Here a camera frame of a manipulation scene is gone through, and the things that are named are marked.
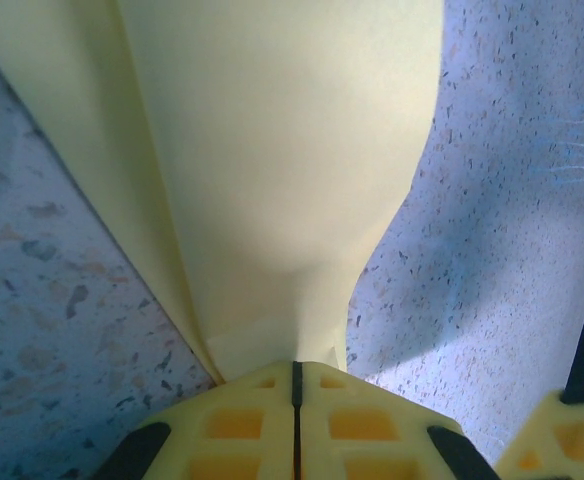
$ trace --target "square opening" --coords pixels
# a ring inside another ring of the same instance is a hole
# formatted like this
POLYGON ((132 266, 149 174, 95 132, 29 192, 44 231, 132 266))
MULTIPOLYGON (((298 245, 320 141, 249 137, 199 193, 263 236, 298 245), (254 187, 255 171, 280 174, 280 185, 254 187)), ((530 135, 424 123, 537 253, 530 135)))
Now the square opening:
POLYGON ((584 422, 559 425, 554 428, 554 436, 566 457, 584 462, 584 422))
POLYGON ((345 383, 332 377, 321 377, 321 388, 345 388, 345 383))
POLYGON ((195 457, 182 480, 257 480, 258 457, 214 455, 195 457))
POLYGON ((426 480, 416 460, 346 458, 347 480, 426 480))
POLYGON ((257 409, 220 409, 212 413, 205 428, 207 438, 259 438, 263 411, 257 409))
POLYGON ((338 440, 398 440, 390 416, 371 408, 342 408, 330 415, 330 436, 338 440))
POLYGON ((537 470, 543 466, 541 457, 534 450, 528 450, 519 460, 518 466, 521 470, 537 470))
POLYGON ((259 383, 256 388, 274 388, 276 381, 273 378, 267 378, 259 383))

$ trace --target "speckled floor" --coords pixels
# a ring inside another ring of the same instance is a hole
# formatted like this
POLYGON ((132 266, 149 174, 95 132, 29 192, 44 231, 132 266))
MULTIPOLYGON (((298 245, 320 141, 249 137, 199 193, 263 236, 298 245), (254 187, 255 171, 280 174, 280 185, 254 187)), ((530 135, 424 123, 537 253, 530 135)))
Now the speckled floor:
MULTIPOLYGON (((433 129, 352 297, 348 363, 494 461, 584 317, 584 2, 447 3, 433 129)), ((87 478, 211 386, 0 77, 0 478, 87 478)))

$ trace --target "yellow plastic sheet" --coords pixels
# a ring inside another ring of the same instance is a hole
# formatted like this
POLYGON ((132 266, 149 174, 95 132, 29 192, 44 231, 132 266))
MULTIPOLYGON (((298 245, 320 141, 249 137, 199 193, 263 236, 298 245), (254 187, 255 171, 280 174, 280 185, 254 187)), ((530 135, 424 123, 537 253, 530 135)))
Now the yellow plastic sheet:
POLYGON ((345 370, 441 32, 440 0, 2 1, 0 68, 220 381, 345 370))

